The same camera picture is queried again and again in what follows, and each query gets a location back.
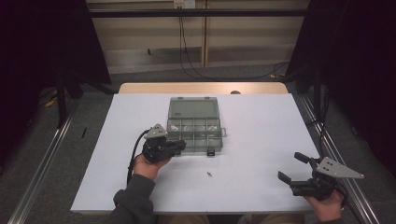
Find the hand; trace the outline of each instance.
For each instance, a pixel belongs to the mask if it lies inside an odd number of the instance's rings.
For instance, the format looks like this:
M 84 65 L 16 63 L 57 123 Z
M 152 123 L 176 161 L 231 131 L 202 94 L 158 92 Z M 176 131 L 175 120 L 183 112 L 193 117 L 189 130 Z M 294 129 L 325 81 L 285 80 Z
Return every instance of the hand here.
M 330 198 L 318 201 L 314 197 L 304 196 L 304 198 L 312 205 L 320 222 L 335 220 L 341 218 L 341 203 L 343 198 L 334 190 Z
M 134 159 L 134 173 L 137 175 L 142 175 L 147 177 L 148 179 L 154 180 L 158 174 L 158 171 L 161 167 L 165 166 L 166 163 L 170 161 L 159 161 L 156 163 L 152 163 L 146 160 L 145 156 L 139 155 Z

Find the person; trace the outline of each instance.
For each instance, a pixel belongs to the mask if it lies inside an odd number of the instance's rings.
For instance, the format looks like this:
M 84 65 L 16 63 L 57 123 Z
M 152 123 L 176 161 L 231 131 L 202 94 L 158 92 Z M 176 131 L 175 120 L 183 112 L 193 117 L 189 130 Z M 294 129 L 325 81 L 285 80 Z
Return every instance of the person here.
M 153 203 L 149 199 L 149 196 L 155 187 L 155 177 L 159 170 L 169 161 L 151 163 L 143 155 L 136 157 L 132 178 L 127 188 L 119 190 L 114 196 L 116 208 L 105 220 L 105 224 L 155 223 L 156 217 L 153 215 Z M 336 191 L 332 193 L 329 199 L 324 201 L 318 201 L 314 197 L 306 196 L 304 198 L 314 208 L 318 223 L 344 223 L 341 212 L 342 197 Z M 171 217 L 181 217 L 184 220 L 173 220 L 173 223 L 209 223 L 207 216 L 160 216 L 163 220 L 160 220 L 159 223 L 171 223 Z

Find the outlet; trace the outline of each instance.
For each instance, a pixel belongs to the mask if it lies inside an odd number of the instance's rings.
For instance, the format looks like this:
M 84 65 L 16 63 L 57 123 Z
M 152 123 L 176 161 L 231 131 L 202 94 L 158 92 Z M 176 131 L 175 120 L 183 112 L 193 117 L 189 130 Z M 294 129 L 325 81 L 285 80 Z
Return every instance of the outlet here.
M 174 8 L 184 8 L 184 0 L 174 0 Z
M 195 0 L 184 0 L 183 8 L 195 8 Z

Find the white tabletop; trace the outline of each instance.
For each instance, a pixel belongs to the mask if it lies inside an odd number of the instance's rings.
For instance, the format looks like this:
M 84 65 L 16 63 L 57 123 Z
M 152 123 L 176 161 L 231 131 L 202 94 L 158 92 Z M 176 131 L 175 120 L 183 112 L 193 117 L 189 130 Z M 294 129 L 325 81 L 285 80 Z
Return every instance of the white tabletop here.
M 221 127 L 227 137 L 214 158 L 182 155 L 161 169 L 150 197 L 155 213 L 311 210 L 277 178 L 277 172 L 282 171 L 292 180 L 307 180 L 312 177 L 312 169 L 295 160 L 294 152 L 318 157 L 291 94 L 137 93 L 114 96 L 71 211 L 92 214 L 114 209 L 114 194 L 126 187 L 127 167 L 137 137 L 156 123 L 166 127 L 170 98 L 178 96 L 217 97 Z M 136 154 L 143 143 L 142 138 Z

